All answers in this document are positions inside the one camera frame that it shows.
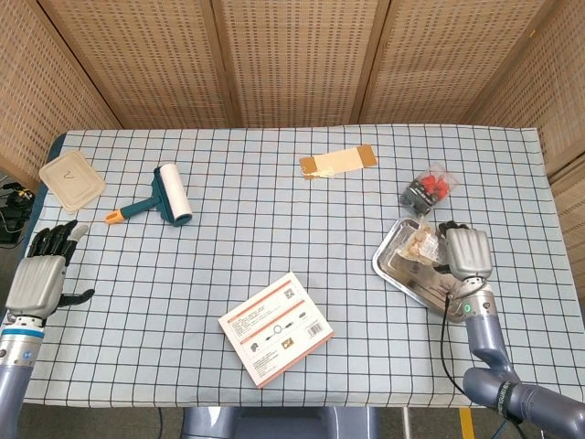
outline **printed label on box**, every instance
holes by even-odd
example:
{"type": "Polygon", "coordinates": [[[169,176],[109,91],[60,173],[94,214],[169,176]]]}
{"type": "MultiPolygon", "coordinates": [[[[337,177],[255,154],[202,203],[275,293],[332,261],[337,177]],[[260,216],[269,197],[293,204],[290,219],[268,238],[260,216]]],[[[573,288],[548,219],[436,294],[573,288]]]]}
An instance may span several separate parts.
{"type": "Polygon", "coordinates": [[[333,336],[333,329],[294,273],[219,319],[259,388],[333,336]]]}

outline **lint roller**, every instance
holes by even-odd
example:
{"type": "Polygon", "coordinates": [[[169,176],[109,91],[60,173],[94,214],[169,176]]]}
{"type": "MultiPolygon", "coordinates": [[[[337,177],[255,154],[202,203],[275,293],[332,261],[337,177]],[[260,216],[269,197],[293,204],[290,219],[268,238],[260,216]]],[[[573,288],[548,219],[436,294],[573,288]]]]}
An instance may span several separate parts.
{"type": "Polygon", "coordinates": [[[175,227],[182,226],[193,217],[185,188],[174,163],[159,166],[154,170],[153,195],[142,201],[118,209],[106,215],[108,224],[115,224],[148,209],[157,208],[163,220],[175,227]]]}

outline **grid pattern cloth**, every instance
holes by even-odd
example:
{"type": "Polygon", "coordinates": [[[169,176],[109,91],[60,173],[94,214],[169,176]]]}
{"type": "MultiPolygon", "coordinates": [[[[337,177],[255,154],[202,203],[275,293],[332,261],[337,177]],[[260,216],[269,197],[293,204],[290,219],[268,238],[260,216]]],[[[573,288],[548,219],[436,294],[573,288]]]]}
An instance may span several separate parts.
{"type": "MultiPolygon", "coordinates": [[[[516,371],[583,401],[585,337],[537,131],[462,125],[69,132],[104,176],[76,218],[90,224],[27,401],[77,406],[459,406],[441,368],[441,316],[372,268],[407,211],[399,193],[430,163],[463,183],[430,216],[485,230],[491,285],[516,371]],[[378,166],[306,180],[299,159],[371,144],[378,166]],[[187,225],[156,210],[108,226],[110,210],[150,196],[153,169],[175,162],[194,211],[187,225]],[[293,271],[335,337],[257,390],[218,324],[228,310],[293,271]]],[[[48,194],[35,232],[71,220],[48,194]]],[[[449,326],[455,379],[474,361],[449,326]]]]}

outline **plastic container lid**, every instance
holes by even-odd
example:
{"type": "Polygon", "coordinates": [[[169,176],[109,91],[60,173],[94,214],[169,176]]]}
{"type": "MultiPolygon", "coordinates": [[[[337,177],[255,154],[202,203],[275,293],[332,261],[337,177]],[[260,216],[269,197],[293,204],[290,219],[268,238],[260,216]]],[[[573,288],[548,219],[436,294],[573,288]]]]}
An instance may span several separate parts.
{"type": "Polygon", "coordinates": [[[38,175],[68,213],[77,212],[106,187],[103,178],[79,151],[60,155],[41,167],[38,175]]]}

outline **yellow floor marking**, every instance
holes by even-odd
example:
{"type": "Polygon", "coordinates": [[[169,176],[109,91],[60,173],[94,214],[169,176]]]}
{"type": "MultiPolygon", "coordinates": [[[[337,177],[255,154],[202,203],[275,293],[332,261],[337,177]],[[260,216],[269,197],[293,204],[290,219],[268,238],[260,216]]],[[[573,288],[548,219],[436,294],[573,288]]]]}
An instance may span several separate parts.
{"type": "Polygon", "coordinates": [[[475,439],[475,434],[473,434],[472,410],[469,407],[460,407],[459,419],[461,420],[462,438],[475,439]]]}

